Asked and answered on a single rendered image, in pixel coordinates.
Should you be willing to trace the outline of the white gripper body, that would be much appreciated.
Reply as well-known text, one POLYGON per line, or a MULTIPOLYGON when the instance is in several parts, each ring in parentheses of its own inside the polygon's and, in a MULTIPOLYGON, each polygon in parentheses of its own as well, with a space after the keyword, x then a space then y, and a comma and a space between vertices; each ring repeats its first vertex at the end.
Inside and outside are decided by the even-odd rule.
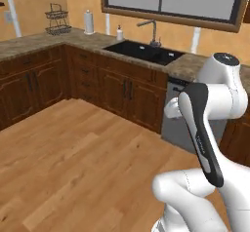
POLYGON ((178 105, 178 99, 176 97, 173 97, 168 101, 164 107, 164 114, 169 119, 179 119, 182 117, 182 113, 178 105))

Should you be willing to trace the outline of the grey dishwasher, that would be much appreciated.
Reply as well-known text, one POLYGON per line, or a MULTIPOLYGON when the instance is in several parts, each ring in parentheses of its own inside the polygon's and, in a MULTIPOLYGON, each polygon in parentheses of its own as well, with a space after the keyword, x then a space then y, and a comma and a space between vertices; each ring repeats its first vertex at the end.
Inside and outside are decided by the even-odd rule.
MULTIPOLYGON (((168 103, 172 98, 177 97, 181 90, 188 84, 189 81, 169 77, 165 103, 168 103)), ((220 143, 227 125, 227 120, 210 120, 209 124, 217 143, 220 143)), ((169 119, 166 114, 163 114, 161 138, 179 146, 189 153, 195 153, 194 145, 183 118, 169 119)))

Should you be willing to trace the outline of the brown wooden cupboard run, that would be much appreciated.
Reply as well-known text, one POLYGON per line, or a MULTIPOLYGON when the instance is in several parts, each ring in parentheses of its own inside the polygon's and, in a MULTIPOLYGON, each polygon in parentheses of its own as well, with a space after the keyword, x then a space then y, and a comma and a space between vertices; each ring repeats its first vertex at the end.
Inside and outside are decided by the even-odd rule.
POLYGON ((250 167, 250 110, 240 119, 228 120, 220 149, 230 160, 250 167))
POLYGON ((63 45, 0 60, 0 131, 68 98, 63 45))
POLYGON ((65 47, 71 96, 156 133, 161 131, 168 75, 128 58, 65 47))

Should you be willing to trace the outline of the black kitchen sink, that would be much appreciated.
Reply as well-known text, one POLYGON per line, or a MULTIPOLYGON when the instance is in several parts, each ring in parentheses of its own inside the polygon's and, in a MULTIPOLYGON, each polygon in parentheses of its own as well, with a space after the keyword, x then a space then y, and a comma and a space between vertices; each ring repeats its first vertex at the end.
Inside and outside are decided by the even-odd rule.
POLYGON ((152 47, 134 41, 125 40, 115 45, 104 48, 106 51, 118 53, 131 58, 138 58, 148 62, 154 62, 166 66, 170 62, 180 58, 183 53, 165 49, 162 47, 152 47))

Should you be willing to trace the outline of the grey sink tap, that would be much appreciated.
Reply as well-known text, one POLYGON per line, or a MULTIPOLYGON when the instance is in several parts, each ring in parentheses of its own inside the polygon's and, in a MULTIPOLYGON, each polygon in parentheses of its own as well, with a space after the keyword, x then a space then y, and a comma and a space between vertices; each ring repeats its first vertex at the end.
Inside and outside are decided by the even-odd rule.
POLYGON ((152 47, 155 47, 155 48, 161 47, 160 38, 159 38, 158 41, 156 40, 156 21, 155 21, 155 19, 149 19, 149 20, 141 21, 141 22, 137 23, 137 27, 141 27, 141 26, 144 26, 144 25, 147 25, 147 24, 152 24, 152 39, 149 42, 149 44, 152 47))

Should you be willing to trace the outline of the white soap dispenser bottle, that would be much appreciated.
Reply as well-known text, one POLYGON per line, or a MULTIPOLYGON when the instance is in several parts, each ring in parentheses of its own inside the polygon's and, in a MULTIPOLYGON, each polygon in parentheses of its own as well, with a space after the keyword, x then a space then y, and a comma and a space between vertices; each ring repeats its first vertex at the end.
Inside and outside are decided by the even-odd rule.
POLYGON ((122 30, 122 27, 121 27, 120 24, 117 26, 116 39, 118 41, 122 41, 124 39, 124 37, 123 37, 123 30, 122 30))

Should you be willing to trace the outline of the brown framed window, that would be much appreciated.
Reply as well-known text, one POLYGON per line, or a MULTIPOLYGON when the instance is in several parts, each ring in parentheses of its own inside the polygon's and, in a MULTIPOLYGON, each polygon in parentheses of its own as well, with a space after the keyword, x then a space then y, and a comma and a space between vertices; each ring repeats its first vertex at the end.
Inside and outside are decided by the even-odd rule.
POLYGON ((107 14, 238 32, 248 0, 101 0, 107 14))

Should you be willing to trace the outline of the white paper towel roll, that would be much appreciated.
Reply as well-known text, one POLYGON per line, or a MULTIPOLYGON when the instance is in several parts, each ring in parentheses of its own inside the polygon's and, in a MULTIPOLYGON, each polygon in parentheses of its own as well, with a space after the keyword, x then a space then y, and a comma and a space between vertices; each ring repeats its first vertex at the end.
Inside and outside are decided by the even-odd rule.
POLYGON ((92 35, 94 33, 93 14, 89 10, 84 13, 84 29, 87 35, 92 35))

